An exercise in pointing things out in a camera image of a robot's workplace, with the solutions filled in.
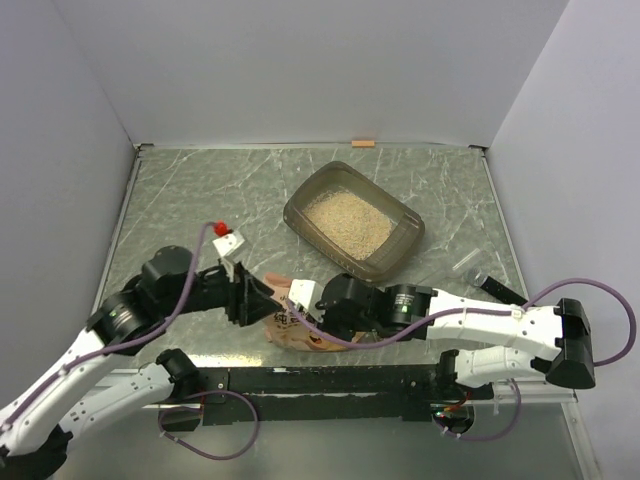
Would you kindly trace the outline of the translucent plastic scoop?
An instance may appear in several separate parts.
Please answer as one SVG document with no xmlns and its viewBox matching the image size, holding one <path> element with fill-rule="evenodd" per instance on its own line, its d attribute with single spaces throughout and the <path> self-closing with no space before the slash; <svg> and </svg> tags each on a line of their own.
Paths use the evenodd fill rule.
<svg viewBox="0 0 640 480">
<path fill-rule="evenodd" d="M 487 255 L 484 250 L 475 248 L 451 267 L 451 277 L 464 280 L 472 286 L 480 286 L 487 275 L 483 270 Z"/>
</svg>

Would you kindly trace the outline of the orange cat litter bag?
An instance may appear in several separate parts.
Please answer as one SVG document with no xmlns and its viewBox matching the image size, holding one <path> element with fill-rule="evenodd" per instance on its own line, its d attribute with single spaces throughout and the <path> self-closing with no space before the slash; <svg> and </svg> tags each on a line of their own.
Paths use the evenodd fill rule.
<svg viewBox="0 0 640 480">
<path fill-rule="evenodd" d="M 304 352 L 341 352 L 346 348 L 318 337 L 289 312 L 285 300 L 288 296 L 292 280 L 288 277 L 268 272 L 262 279 L 283 307 L 262 320 L 264 333 L 268 342 L 284 349 Z"/>
</svg>

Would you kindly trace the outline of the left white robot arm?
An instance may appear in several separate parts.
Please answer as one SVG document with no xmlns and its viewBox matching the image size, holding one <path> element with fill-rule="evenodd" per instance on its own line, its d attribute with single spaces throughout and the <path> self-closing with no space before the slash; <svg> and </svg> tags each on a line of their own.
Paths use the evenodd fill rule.
<svg viewBox="0 0 640 480">
<path fill-rule="evenodd" d="M 48 479 L 82 436 L 158 402 L 184 402 L 202 391 L 198 368 L 178 348 L 120 383 L 91 389 L 163 335 L 181 314 L 224 311 L 240 327 L 278 312 L 273 289 L 241 264 L 222 261 L 196 271 L 193 254 L 168 246 L 108 297 L 67 352 L 1 411 L 1 476 Z"/>
</svg>

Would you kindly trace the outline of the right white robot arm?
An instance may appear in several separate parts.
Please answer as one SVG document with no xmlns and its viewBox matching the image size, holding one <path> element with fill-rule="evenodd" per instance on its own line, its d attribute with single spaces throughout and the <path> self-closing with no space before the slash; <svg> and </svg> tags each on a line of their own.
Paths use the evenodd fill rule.
<svg viewBox="0 0 640 480">
<path fill-rule="evenodd" d="M 573 390 L 595 386 L 591 329 L 582 304 L 498 305 L 440 289 L 394 285 L 379 289 L 347 274 L 331 279 L 312 303 L 322 331 L 348 340 L 374 331 L 390 338 L 479 342 L 479 350 L 445 352 L 436 375 L 441 394 L 458 398 L 469 388 L 501 379 L 542 377 Z"/>
</svg>

